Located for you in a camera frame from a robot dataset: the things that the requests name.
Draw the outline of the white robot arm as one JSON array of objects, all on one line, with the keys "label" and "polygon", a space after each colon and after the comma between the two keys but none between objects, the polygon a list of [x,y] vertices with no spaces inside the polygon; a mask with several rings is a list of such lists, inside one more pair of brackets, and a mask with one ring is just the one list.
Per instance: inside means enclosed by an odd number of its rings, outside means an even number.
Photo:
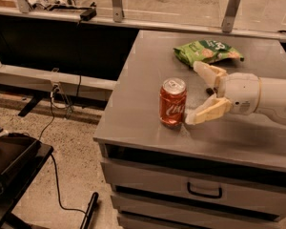
[{"label": "white robot arm", "polygon": [[286,125],[286,79],[258,77],[252,73],[227,73],[201,61],[195,61],[193,68],[214,93],[187,113],[185,122],[188,125],[218,119],[226,113],[258,113]]}]

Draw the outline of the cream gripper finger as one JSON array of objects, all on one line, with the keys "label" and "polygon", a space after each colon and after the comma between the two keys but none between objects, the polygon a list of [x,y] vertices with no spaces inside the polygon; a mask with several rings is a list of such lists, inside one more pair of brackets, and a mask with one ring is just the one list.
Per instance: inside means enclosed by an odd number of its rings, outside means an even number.
[{"label": "cream gripper finger", "polygon": [[219,119],[232,109],[232,102],[226,97],[211,95],[202,105],[187,113],[185,123],[197,125]]},{"label": "cream gripper finger", "polygon": [[209,65],[202,61],[193,63],[194,71],[205,81],[209,88],[217,88],[220,80],[227,76],[227,71],[219,67]]}]

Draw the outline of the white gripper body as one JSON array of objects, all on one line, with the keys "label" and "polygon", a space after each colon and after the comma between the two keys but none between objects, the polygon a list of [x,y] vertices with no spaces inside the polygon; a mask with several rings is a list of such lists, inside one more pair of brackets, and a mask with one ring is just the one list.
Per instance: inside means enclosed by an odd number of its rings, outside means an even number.
[{"label": "white gripper body", "polygon": [[259,78],[252,73],[231,73],[221,78],[218,97],[231,103],[231,114],[249,115],[257,107],[260,94]]}]

